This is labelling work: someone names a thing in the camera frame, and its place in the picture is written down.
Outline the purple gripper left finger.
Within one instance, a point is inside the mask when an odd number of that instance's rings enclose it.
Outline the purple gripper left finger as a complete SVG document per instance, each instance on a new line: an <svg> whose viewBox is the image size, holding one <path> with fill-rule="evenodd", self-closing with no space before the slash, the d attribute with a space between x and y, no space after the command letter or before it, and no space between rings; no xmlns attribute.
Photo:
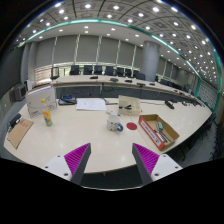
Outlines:
<svg viewBox="0 0 224 224"><path fill-rule="evenodd" d="M43 166L56 176L79 185L91 154L91 144L84 144L66 155L57 155Z"/></svg>

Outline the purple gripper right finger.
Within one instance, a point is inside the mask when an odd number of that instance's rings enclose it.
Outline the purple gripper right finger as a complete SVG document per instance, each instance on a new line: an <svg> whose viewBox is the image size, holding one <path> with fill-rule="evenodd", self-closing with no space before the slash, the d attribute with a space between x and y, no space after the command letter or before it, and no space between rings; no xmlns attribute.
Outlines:
<svg viewBox="0 0 224 224"><path fill-rule="evenodd" d="M182 169L182 167L167 154L158 155L136 143L132 145L132 154L144 185Z"/></svg>

